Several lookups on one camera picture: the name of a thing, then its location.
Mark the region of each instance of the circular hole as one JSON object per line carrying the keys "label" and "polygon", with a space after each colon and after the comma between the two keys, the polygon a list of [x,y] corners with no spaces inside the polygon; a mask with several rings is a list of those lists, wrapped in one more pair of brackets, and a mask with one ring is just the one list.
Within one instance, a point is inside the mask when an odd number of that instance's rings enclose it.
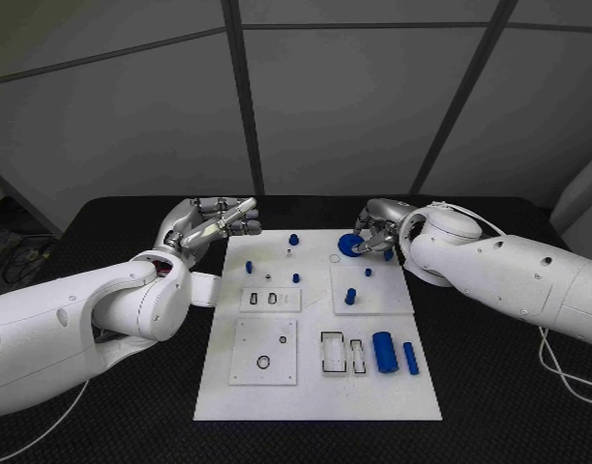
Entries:
{"label": "circular hole", "polygon": [[267,356],[260,356],[257,360],[257,365],[260,369],[268,368],[271,365],[271,359]]}

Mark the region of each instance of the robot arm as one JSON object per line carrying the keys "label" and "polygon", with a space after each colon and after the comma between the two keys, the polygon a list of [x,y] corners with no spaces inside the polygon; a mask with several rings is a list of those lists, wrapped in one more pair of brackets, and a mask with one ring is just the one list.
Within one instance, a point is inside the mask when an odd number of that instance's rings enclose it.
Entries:
{"label": "robot arm", "polygon": [[404,268],[423,280],[453,286],[502,313],[592,344],[592,260],[522,237],[482,239],[476,221],[444,203],[417,209],[375,199],[368,212],[376,204],[391,210],[384,218],[392,225],[371,229],[368,241],[352,246],[355,253],[382,249],[373,246],[391,237]]}
{"label": "robot arm", "polygon": [[[213,240],[260,233],[247,217],[254,207],[254,198],[185,200],[163,220],[153,250],[0,296],[0,416],[170,338],[190,304],[213,306],[219,278],[189,267]],[[99,343],[92,325],[120,338]]]}

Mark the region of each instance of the blue object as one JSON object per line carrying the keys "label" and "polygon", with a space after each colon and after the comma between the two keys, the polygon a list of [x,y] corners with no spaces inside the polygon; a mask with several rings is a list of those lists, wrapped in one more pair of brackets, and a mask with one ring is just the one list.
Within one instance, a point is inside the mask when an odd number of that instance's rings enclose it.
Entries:
{"label": "blue object", "polygon": [[356,297],[356,290],[350,288],[348,290],[348,296],[345,297],[345,303],[348,305],[352,305],[355,303],[355,297]]}
{"label": "blue object", "polygon": [[362,238],[355,234],[345,234],[337,241],[337,249],[345,256],[355,258],[360,256],[360,253],[352,251],[352,247],[358,244],[362,244]]}
{"label": "blue object", "polygon": [[395,372],[398,370],[398,360],[394,341],[388,332],[372,334],[372,348],[375,349],[376,370],[382,374]]}
{"label": "blue object", "polygon": [[414,358],[414,350],[411,348],[411,343],[408,341],[402,344],[402,350],[404,350],[404,357],[407,358],[407,370],[410,371],[411,375],[417,375],[418,374],[417,359]]}

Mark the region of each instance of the black mat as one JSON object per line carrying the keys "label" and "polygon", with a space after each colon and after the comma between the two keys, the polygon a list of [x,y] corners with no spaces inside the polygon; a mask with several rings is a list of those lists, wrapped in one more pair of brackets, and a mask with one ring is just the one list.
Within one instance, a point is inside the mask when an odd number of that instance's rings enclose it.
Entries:
{"label": "black mat", "polygon": [[[37,280],[125,261],[148,249],[179,200],[92,201]],[[258,200],[265,229],[352,228],[366,197]],[[402,201],[417,206],[428,202]],[[547,217],[525,200],[457,198],[456,203],[508,234],[562,246]],[[225,249],[225,242],[213,244],[198,271],[221,272]],[[538,365],[536,329],[453,289],[411,275],[407,284],[443,421],[193,422],[213,311],[192,308],[173,339],[91,381],[65,422],[11,462],[592,463],[592,406],[571,397],[558,377]],[[592,379],[592,347],[558,334],[552,341],[564,369]],[[0,418],[0,456],[40,435],[76,390]]]}

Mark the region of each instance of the black table surface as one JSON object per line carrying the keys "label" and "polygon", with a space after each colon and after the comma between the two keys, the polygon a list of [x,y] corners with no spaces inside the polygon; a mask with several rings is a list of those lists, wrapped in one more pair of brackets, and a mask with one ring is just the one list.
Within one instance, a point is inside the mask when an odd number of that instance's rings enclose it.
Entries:
{"label": "black table surface", "polygon": [[[150,249],[183,197],[91,201],[37,276],[43,282]],[[264,229],[352,228],[369,197],[258,197]],[[424,197],[394,198],[424,206]],[[557,247],[547,216],[519,198],[444,198],[508,234]],[[226,241],[195,271],[221,274]],[[534,326],[405,275],[441,421],[192,421],[213,309],[91,380],[68,418],[11,462],[592,462],[592,405],[538,364]],[[554,333],[562,368],[592,379],[592,347]],[[584,394],[590,389],[575,388]],[[0,457],[36,438],[78,392],[0,418]]]}

